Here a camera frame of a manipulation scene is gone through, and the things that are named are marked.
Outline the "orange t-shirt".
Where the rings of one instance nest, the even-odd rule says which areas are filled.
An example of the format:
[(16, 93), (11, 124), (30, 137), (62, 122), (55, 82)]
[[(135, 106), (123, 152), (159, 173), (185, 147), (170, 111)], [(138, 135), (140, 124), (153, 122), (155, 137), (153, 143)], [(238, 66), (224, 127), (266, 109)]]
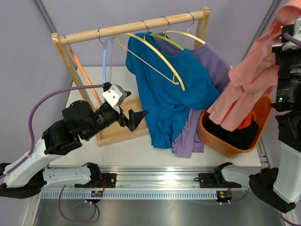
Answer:
[(240, 123), (240, 125), (237, 127), (237, 129), (244, 129), (246, 127), (249, 127), (252, 123), (252, 121), (256, 120), (256, 114), (254, 111), (251, 111), (245, 119)]

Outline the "black t-shirt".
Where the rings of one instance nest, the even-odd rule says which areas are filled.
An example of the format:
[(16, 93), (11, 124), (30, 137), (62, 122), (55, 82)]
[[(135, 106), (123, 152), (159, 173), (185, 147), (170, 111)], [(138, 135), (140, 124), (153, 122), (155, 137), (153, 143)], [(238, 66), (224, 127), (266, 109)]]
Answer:
[(205, 121), (203, 126), (210, 134), (218, 137), (235, 148), (242, 150), (247, 150), (250, 147), (259, 129), (259, 125), (256, 121), (252, 121), (249, 127), (244, 129), (235, 129), (234, 131), (225, 130), (220, 125), (213, 123), (210, 119)]

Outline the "green plastic hanger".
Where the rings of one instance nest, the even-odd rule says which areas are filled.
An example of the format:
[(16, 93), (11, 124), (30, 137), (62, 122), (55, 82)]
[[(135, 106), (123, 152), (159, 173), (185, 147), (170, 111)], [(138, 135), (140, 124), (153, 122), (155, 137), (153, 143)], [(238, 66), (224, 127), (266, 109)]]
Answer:
[(174, 49), (178, 49), (180, 51), (185, 50), (185, 48), (183, 46), (181, 46), (177, 42), (169, 39), (164, 32), (162, 32), (161, 34), (150, 32), (149, 36), (153, 39), (153, 41), (156, 43), (156, 45), (162, 50), (168, 49), (168, 48), (174, 48)]

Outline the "light blue plastic hanger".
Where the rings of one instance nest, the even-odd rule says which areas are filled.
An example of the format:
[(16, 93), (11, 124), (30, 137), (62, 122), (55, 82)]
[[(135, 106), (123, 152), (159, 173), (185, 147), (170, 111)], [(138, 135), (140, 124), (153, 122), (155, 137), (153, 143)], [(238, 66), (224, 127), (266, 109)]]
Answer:
[[(100, 28), (97, 29), (97, 35), (100, 43), (102, 44), (103, 47), (103, 65), (102, 65), (102, 82), (111, 82), (111, 73), (112, 73), (112, 57), (113, 57), (113, 37), (109, 36), (106, 37), (104, 41), (101, 40), (100, 38)], [(106, 68), (107, 68), (107, 53), (108, 53), (108, 43), (111, 44), (111, 57), (110, 57), (110, 71), (109, 71), (109, 80), (107, 80), (107, 73), (106, 73)]]

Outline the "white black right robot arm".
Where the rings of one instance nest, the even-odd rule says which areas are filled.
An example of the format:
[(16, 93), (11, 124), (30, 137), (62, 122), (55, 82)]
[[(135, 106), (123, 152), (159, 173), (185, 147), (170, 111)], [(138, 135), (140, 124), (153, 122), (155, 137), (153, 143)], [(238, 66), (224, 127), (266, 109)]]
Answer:
[(257, 198), (288, 213), (301, 200), (301, 43), (275, 44), (272, 52), (279, 69), (276, 98), (271, 107), (283, 112), (275, 117), (281, 160), (279, 168), (250, 175), (249, 186)]

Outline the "pink t-shirt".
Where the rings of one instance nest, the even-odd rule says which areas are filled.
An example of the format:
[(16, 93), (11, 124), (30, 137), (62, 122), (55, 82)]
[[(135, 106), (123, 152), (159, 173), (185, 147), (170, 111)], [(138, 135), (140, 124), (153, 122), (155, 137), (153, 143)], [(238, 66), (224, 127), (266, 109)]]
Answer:
[(290, 0), (280, 8), (244, 60), (229, 71), (229, 84), (207, 110), (212, 122), (234, 131), (251, 115), (260, 97), (273, 91), (279, 66), (275, 63), (272, 45), (280, 41), (281, 28), (291, 25), (300, 14), (300, 0)]

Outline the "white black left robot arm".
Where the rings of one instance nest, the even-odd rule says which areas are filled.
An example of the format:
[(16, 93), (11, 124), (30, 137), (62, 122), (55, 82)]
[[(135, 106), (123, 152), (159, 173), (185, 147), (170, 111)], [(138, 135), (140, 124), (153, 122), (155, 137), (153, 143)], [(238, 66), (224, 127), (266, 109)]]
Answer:
[(105, 101), (93, 111), (87, 101), (75, 101), (62, 110), (63, 118), (43, 132), (32, 151), (14, 163), (2, 163), (0, 185), (2, 197), (25, 199), (51, 187), (73, 185), (76, 188), (104, 187), (103, 177), (97, 164), (86, 163), (79, 168), (48, 169), (53, 160), (82, 147), (82, 140), (89, 141), (103, 129), (114, 123), (137, 129), (147, 111), (129, 110), (126, 117), (120, 103)]

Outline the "blue t-shirt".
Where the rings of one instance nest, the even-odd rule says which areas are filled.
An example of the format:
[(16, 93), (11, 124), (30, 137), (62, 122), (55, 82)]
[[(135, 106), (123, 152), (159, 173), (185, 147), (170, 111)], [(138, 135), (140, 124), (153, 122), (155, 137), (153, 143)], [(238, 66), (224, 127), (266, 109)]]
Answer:
[(130, 37), (127, 48), (126, 67), (135, 75), (143, 110), (148, 111), (145, 118), (151, 144), (170, 148), (185, 126), (190, 109), (209, 108), (220, 92), (204, 66), (186, 49), (176, 56), (159, 51), (181, 77), (182, 89), (171, 82), (177, 81), (174, 73), (148, 46)]

